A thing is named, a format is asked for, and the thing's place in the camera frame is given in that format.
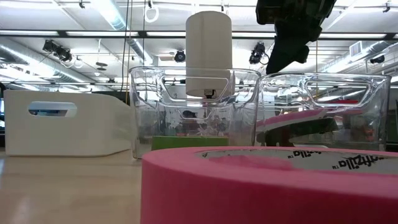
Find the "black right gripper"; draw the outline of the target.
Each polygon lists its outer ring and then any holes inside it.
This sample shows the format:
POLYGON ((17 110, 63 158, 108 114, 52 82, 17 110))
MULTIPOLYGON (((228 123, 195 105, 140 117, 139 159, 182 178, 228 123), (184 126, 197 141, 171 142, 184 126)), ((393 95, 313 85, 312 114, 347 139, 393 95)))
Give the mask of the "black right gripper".
POLYGON ((273 24, 278 38, 269 57, 267 74, 278 73, 293 62, 307 62, 307 42, 319 38, 321 24, 331 14, 335 2, 336 0, 257 0, 257 23, 273 24))

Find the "silver ceiling duct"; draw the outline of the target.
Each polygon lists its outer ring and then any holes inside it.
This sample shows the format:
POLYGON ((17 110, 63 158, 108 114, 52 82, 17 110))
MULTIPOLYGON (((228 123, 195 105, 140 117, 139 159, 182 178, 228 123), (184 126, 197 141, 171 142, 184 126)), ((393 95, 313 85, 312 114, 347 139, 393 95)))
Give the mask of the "silver ceiling duct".
POLYGON ((122 11, 116 4, 116 0, 90 1, 93 7, 101 14, 113 30, 127 32, 127 34, 124 34, 124 36, 126 36, 126 43, 138 56, 139 60, 144 65, 151 64, 153 62, 153 58, 144 50, 143 45, 136 38, 132 37, 132 0, 126 0, 126 10, 124 11, 124 15, 122 15, 122 11))
POLYGON ((338 73, 349 67, 370 59, 384 52, 386 49, 398 44, 396 40, 363 41, 360 40, 349 46, 347 53, 340 55, 324 65, 320 72, 338 73))
POLYGON ((0 42, 0 75, 12 83, 30 82, 36 85, 65 85, 72 90, 85 89, 93 80, 74 72, 50 54, 38 54, 16 42, 0 42))

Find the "white plastic bin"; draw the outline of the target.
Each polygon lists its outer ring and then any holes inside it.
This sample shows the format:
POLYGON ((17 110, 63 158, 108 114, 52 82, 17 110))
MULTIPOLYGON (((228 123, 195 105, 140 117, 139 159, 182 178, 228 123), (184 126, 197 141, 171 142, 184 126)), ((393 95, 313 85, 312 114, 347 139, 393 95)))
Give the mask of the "white plastic bin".
POLYGON ((8 156, 98 157, 131 147, 130 106, 114 96, 6 90, 8 156))

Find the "clear plastic bin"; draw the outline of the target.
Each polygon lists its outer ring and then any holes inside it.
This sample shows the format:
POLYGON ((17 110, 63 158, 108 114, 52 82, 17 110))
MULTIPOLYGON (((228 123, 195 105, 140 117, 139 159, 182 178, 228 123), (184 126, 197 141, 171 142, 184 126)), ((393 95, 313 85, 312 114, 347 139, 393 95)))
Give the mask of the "clear plastic bin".
POLYGON ((258 145, 383 151, 391 77, 276 73, 259 80, 258 145))
POLYGON ((231 94, 200 98, 186 94, 186 67, 130 69, 133 155, 151 152, 154 136, 220 136, 228 146, 252 146, 260 74, 231 69, 231 94))

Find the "black stapler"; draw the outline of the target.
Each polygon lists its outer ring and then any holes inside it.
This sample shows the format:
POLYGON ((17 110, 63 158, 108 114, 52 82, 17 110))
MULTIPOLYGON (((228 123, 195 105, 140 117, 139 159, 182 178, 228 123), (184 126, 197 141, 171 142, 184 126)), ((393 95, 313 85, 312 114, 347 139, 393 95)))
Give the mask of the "black stapler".
POLYGON ((338 130, 338 125, 333 118, 323 118, 271 128, 257 134, 256 141, 261 146, 276 146, 279 144, 282 147, 293 147, 294 145, 289 141, 291 138, 309 134, 325 134, 336 130, 338 130))

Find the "white paper cup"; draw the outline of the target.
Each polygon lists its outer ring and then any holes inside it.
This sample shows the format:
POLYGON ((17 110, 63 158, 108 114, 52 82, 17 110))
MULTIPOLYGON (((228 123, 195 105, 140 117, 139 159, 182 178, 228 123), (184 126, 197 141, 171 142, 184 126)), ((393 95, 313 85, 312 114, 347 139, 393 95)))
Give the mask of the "white paper cup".
POLYGON ((228 15, 202 11, 186 21, 186 94, 217 98, 231 94, 232 25, 228 15))

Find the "green tape roll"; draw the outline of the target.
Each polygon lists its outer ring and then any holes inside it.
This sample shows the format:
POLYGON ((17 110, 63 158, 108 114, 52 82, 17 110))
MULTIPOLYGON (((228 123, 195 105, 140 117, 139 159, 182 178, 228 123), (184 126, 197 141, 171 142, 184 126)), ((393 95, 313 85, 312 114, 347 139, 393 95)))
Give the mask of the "green tape roll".
POLYGON ((154 136, 151 149, 170 149, 178 147, 228 146, 229 139, 220 136, 154 136))

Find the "pink tape roll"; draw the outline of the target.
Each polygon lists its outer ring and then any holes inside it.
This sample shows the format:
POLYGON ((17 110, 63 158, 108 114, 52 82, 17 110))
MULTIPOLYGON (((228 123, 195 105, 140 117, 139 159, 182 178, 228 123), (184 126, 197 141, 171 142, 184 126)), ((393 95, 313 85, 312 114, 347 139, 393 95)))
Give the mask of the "pink tape roll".
POLYGON ((152 151, 142 158, 140 224, 398 224, 398 152, 152 151))

